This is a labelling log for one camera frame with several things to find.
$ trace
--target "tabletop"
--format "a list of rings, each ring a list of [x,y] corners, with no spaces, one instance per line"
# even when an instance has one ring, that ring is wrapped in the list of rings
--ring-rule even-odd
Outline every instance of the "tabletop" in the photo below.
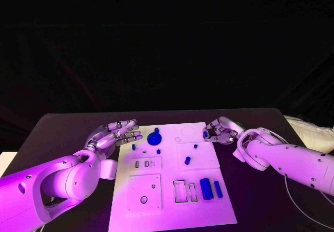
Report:
[[[240,122],[249,128],[263,127],[279,134],[289,144],[304,145],[279,110],[273,108],[150,111],[115,113],[46,114],[20,147],[4,175],[19,172],[82,149],[88,135],[101,124],[137,119],[139,126],[206,122],[219,116]],[[190,228],[184,231],[331,231],[312,222],[294,206],[283,176],[272,167],[255,170],[232,155],[236,143],[214,144],[220,170],[227,187],[237,224]],[[119,149],[109,159],[118,160]],[[92,195],[44,226],[52,231],[108,231],[114,180],[99,180]],[[321,223],[334,227],[334,208],[315,189],[288,180],[295,203]]]

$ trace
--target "round hole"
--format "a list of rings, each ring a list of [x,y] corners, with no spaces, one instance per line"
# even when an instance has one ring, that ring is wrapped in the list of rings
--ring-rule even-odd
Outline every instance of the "round hole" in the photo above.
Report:
[[[23,182],[19,183],[19,190],[23,194],[26,193],[26,184]]]
[[[147,197],[141,197],[141,203],[145,204],[147,203]]]

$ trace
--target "black backdrop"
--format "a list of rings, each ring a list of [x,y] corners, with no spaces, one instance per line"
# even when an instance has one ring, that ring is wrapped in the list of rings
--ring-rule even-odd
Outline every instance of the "black backdrop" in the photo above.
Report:
[[[331,2],[24,4],[1,15],[1,149],[46,113],[275,107],[332,127]]]

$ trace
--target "peg board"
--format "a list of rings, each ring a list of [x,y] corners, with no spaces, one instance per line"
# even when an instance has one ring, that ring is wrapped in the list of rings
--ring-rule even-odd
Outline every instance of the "peg board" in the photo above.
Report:
[[[214,148],[203,139],[204,126],[204,122],[141,126],[142,139],[121,146],[109,232],[165,231],[237,223]],[[163,140],[151,146],[147,136],[154,128],[158,128]],[[191,160],[184,165],[187,156]],[[210,179],[213,199],[209,201],[201,195],[203,178]],[[177,180],[186,183],[186,203],[175,203],[173,181]],[[214,181],[219,181],[223,198],[217,198]],[[197,202],[190,200],[193,189],[190,193],[188,184],[194,184]]]

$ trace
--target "cable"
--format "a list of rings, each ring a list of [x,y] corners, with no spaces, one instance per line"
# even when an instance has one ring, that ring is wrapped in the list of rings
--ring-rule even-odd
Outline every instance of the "cable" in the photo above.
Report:
[[[285,187],[286,187],[286,191],[288,191],[288,195],[289,195],[289,197],[291,197],[292,203],[294,203],[296,209],[302,212],[302,210],[301,210],[301,208],[298,207],[296,203],[294,202],[294,199],[292,199],[292,196],[291,196],[291,192],[289,192],[289,188],[288,188],[288,183],[286,183],[286,177],[283,177],[283,178],[285,178]],[[327,227],[327,228],[330,228],[330,229],[334,230],[332,227],[330,227],[330,226],[324,225],[322,223],[319,223],[318,221],[315,221],[304,212],[302,212],[302,214],[304,214],[315,223],[318,223],[321,226],[324,226],[324,227]]]
[[[330,198],[327,197],[327,195],[321,192],[322,196],[325,197],[327,201],[334,205],[332,201],[330,200]]]

